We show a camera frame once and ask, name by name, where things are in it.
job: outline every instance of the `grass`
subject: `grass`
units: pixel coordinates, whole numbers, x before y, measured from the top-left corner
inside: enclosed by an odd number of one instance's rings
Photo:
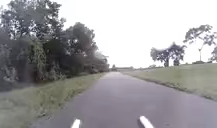
[[[182,65],[124,73],[217,101],[217,64]]]
[[[28,128],[31,121],[52,114],[102,75],[81,76],[0,94],[0,128]]]

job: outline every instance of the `sky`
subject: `sky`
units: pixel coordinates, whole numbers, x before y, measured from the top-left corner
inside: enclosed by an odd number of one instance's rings
[[[9,0],[0,0],[7,4]],[[62,4],[65,27],[82,22],[95,30],[99,50],[117,67],[148,67],[152,47],[182,45],[191,27],[203,24],[217,32],[217,0],[55,0]],[[188,45],[184,61],[199,60],[201,44]],[[208,61],[214,46],[205,46],[202,60]]]

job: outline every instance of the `field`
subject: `field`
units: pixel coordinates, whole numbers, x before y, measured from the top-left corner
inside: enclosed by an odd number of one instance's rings
[[[124,73],[217,100],[217,64],[182,65]]]
[[[103,74],[81,76],[0,94],[0,128],[28,128],[39,117],[50,115]]]

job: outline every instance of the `tree trunk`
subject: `tree trunk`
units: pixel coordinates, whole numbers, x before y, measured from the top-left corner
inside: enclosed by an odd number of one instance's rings
[[[199,53],[200,53],[200,61],[201,61],[201,49],[198,49]]]

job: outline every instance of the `paved path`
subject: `paved path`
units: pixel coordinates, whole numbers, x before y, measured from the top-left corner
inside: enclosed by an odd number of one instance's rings
[[[217,128],[217,102],[120,73],[108,73],[36,128],[139,128],[147,117],[155,128]]]

